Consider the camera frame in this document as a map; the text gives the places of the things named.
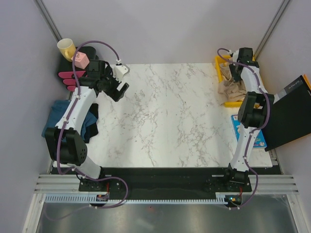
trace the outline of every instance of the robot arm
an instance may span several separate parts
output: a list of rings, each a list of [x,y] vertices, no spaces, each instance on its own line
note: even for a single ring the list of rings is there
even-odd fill
[[[73,100],[76,98],[79,100],[76,102],[64,129],[60,148],[60,162],[62,164],[76,167],[91,178],[99,178],[101,167],[87,156],[87,146],[80,136],[82,124],[89,108],[100,92],[105,92],[115,102],[123,97],[129,85],[125,83],[120,91],[118,88],[121,85],[123,76],[129,71],[130,69],[122,64],[116,65],[112,70],[109,63],[105,61],[90,60],[86,68],[87,77],[79,79],[80,95],[78,96],[78,88],[76,87],[72,97]],[[45,138],[52,160],[56,161],[57,140],[60,129],[73,105],[74,101],[71,101],[55,128],[47,128],[45,131]]]
[[[248,178],[248,167],[244,162],[244,158],[246,157],[247,161],[249,161],[254,142],[259,134],[259,130],[254,131],[254,129],[261,127],[267,117],[266,99],[259,88],[265,93],[267,91],[263,87],[258,62],[253,61],[252,49],[241,48],[232,54],[232,58],[234,62],[250,66],[257,74],[260,83],[259,86],[253,72],[249,69],[235,64],[229,65],[233,79],[236,82],[244,81],[247,94],[238,113],[238,121],[241,123],[240,137],[234,156],[228,166],[226,179],[230,182],[245,184]],[[270,94],[267,96],[270,106],[272,106],[274,96]]]

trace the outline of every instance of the gray floor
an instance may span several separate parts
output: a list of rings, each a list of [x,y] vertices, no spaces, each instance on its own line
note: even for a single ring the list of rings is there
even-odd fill
[[[61,217],[84,204],[45,204]],[[286,197],[255,196],[243,209],[216,205],[128,204],[83,209],[61,221],[41,216],[38,233],[296,233]]]

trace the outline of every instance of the table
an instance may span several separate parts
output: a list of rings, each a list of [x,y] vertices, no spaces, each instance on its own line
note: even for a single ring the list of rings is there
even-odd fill
[[[103,167],[227,167],[237,139],[231,115],[218,103],[212,64],[129,65],[130,87],[119,102],[100,93],[99,134],[88,156]],[[250,166],[271,167],[253,149]]]

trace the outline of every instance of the blue book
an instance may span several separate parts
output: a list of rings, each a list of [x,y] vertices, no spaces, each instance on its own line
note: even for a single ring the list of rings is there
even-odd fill
[[[232,115],[231,116],[232,124],[234,127],[235,136],[237,137],[237,140],[240,137],[240,122],[238,121],[238,115]],[[253,148],[265,148],[267,147],[266,141],[264,140],[263,134],[260,130],[255,142]]]

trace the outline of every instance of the mug handle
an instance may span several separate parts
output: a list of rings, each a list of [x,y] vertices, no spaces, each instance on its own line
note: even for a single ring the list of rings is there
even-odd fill
[[[66,57],[67,59],[69,59],[69,60],[72,61],[71,57],[69,57],[69,54],[68,54],[68,51],[67,51],[67,50],[65,51],[65,57]]]

